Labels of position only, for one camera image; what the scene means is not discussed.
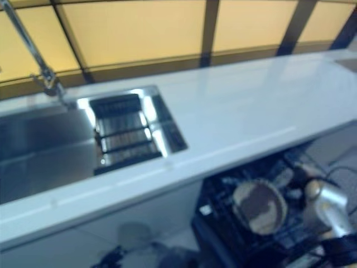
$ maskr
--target faucet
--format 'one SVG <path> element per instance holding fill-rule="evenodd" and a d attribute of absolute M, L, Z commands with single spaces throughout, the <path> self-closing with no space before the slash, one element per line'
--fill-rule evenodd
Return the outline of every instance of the faucet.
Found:
<path fill-rule="evenodd" d="M 35 43 L 32 41 L 30 35 L 26 31 L 26 28 L 22 24 L 20 18 L 17 16 L 15 10 L 10 4 L 9 0 L 0 0 L 0 4 L 2 5 L 5 13 L 11 20 L 18 34 L 21 36 L 23 42 L 27 46 L 28 50 L 32 54 L 33 58 L 37 62 L 40 67 L 40 74 L 44 80 L 41 82 L 35 74 L 31 74 L 30 77 L 33 78 L 35 82 L 37 82 L 41 87 L 44 88 L 45 94 L 49 96 L 57 96 L 59 102 L 67 107 L 66 102 L 64 101 L 65 90 L 59 81 L 58 77 L 54 73 L 54 71 L 46 64 L 43 57 L 41 56 L 38 48 Z"/>

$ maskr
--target kitchen counter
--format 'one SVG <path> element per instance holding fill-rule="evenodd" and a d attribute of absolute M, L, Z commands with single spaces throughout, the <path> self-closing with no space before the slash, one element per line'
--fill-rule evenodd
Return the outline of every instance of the kitchen counter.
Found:
<path fill-rule="evenodd" d="M 68 97 L 157 85 L 188 149 L 0 206 L 3 250 L 204 176 L 307 141 L 357 119 L 357 75 L 317 52 L 68 90 Z M 0 116 L 49 105 L 44 94 L 1 102 Z"/>

